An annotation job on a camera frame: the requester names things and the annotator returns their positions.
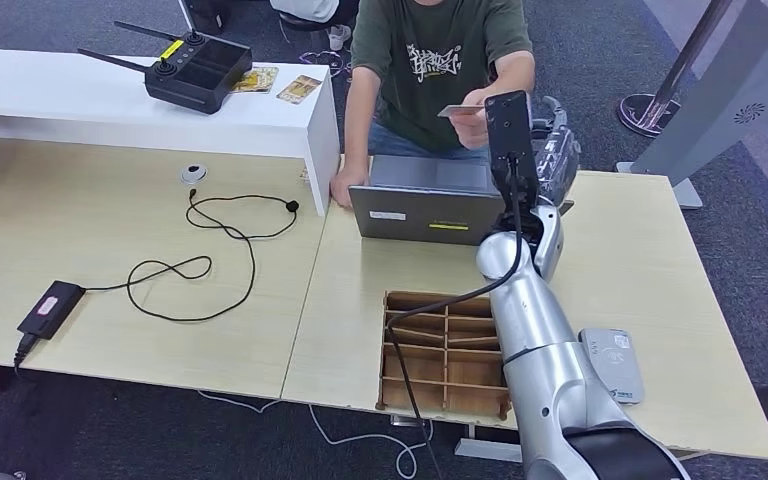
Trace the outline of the person's right hand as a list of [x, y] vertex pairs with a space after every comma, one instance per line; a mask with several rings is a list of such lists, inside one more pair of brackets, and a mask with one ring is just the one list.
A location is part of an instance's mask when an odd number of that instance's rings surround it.
[[343, 167], [330, 181], [331, 198], [342, 208], [351, 210], [352, 202], [349, 190], [353, 186], [368, 183], [368, 168], [363, 166]]

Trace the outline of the person's left hand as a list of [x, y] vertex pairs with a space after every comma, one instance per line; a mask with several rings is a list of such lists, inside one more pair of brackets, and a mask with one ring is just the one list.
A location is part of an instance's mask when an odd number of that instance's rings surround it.
[[[485, 98], [490, 94], [490, 87], [475, 89], [461, 101], [462, 105], [484, 106]], [[459, 142], [465, 148], [477, 150], [488, 144], [487, 124], [483, 110], [470, 114], [453, 114], [449, 118]]]

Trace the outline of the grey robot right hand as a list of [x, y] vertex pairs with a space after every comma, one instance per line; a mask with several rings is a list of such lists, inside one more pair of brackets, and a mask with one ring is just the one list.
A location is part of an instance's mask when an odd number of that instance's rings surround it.
[[561, 103], [552, 96], [543, 96], [542, 102], [553, 117], [531, 121], [540, 195], [565, 211], [573, 204], [567, 195], [579, 169], [581, 147]]

